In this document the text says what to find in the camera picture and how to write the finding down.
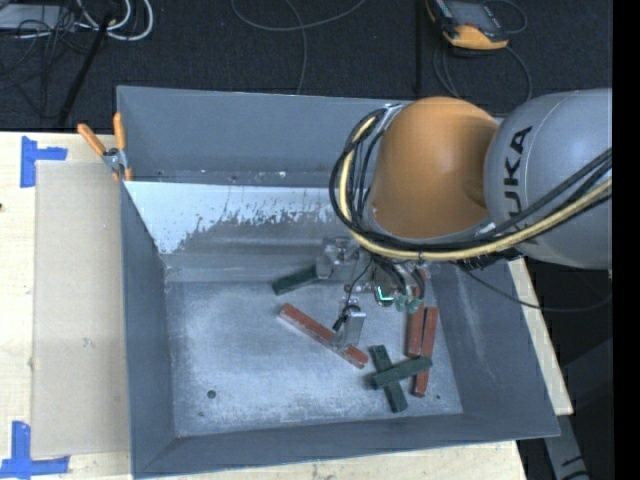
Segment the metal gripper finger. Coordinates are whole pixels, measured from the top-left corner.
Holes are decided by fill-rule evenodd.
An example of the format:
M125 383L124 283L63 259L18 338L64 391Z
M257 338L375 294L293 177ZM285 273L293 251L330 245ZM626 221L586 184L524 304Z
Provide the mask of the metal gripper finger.
M330 237L322 242L315 262L319 279L348 279L360 261L360 246L348 237Z
M358 305L346 305L332 326L329 346L335 352L346 351L359 344L366 312Z

